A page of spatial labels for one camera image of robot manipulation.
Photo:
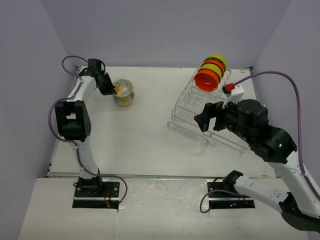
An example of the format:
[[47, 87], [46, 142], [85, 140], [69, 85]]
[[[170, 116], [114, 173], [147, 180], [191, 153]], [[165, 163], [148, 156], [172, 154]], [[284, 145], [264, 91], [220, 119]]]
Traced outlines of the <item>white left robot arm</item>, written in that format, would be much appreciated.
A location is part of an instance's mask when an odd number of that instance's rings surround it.
[[68, 97], [53, 104], [58, 134], [73, 148], [79, 166], [76, 199], [101, 198], [106, 192], [90, 146], [92, 124], [86, 102], [95, 90], [103, 96], [117, 93], [103, 61], [89, 58], [86, 63], [87, 66], [75, 75], [77, 80]]

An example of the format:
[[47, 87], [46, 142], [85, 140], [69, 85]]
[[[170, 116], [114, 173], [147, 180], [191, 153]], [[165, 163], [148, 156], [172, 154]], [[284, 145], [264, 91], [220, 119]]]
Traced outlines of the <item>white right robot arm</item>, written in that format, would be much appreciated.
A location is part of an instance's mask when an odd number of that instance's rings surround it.
[[320, 201], [316, 198], [302, 172], [298, 148], [283, 129], [272, 126], [268, 109], [257, 100], [238, 103], [206, 103], [194, 120], [202, 132], [208, 131], [215, 119], [214, 131], [227, 129], [248, 143], [255, 155], [268, 163], [282, 178], [289, 191], [271, 188], [233, 170], [223, 180], [227, 196], [252, 197], [280, 213], [291, 227], [306, 232], [320, 231]]

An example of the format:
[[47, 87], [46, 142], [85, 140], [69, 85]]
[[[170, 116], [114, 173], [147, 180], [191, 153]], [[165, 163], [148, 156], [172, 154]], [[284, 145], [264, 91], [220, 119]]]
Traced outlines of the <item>orange plastic bowl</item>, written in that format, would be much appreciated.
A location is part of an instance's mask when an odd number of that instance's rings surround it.
[[222, 64], [221, 64], [219, 61], [214, 60], [214, 59], [213, 59], [213, 60], [205, 60], [205, 61], [203, 62], [203, 64], [202, 64], [202, 66], [203, 66], [204, 64], [208, 64], [208, 63], [215, 64], [215, 65], [219, 66], [220, 69], [223, 71], [223, 74], [225, 73], [224, 67], [222, 66]]
[[202, 69], [196, 73], [194, 81], [199, 89], [205, 92], [212, 92], [218, 88], [220, 77], [210, 69]]

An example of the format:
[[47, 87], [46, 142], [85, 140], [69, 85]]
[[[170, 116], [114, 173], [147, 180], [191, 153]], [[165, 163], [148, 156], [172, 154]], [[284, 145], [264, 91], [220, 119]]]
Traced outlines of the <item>white patterned bowl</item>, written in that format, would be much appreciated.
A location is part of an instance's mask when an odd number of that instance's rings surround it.
[[134, 85], [128, 79], [117, 79], [113, 82], [116, 94], [113, 95], [113, 101], [117, 106], [129, 106], [135, 97]]

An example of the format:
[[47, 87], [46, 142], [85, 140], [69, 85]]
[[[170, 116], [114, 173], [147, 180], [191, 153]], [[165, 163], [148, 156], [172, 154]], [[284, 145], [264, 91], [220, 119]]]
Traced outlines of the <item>yellow-green plastic bowl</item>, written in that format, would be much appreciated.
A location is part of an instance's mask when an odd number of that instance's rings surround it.
[[201, 71], [201, 70], [211, 70], [215, 72], [220, 78], [223, 77], [223, 71], [221, 70], [221, 68], [213, 63], [206, 63], [202, 65], [198, 71]]
[[211, 54], [206, 58], [206, 60], [217, 60], [222, 64], [224, 71], [227, 70], [228, 62], [226, 58], [221, 54], [218, 54], [218, 53]]

